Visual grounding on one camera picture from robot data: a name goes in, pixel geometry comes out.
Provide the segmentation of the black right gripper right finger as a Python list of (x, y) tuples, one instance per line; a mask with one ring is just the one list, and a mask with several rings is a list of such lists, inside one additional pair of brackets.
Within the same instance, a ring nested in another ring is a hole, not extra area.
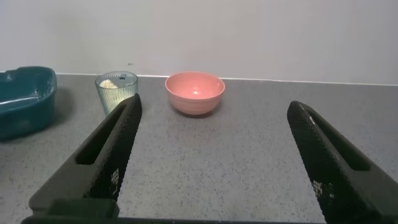
[(313, 108), (287, 120), (327, 223), (397, 223), (397, 182)]

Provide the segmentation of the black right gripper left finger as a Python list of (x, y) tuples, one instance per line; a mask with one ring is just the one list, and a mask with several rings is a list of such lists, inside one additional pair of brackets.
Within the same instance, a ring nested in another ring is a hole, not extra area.
[(120, 102), (29, 200), (34, 213), (56, 199), (117, 200), (142, 117), (139, 94)]

